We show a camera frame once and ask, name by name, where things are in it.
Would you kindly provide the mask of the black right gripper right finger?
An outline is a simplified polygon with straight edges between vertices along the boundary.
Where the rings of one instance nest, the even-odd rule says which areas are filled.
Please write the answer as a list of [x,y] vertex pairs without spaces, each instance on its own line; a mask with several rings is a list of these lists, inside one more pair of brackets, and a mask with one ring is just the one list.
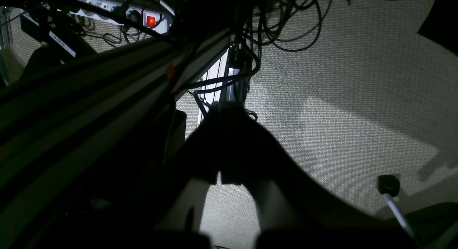
[[219,115],[234,138],[226,172],[250,192],[262,232],[322,231],[312,207],[319,186],[289,156],[276,138],[234,102],[219,104]]

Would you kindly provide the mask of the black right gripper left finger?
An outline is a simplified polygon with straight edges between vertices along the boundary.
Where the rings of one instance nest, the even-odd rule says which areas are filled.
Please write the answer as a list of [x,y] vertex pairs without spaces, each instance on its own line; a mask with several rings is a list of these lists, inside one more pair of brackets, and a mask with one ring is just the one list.
[[215,118],[224,104],[215,102],[201,125],[173,155],[157,178],[157,231],[199,233],[206,197],[216,184],[221,144],[216,141]]

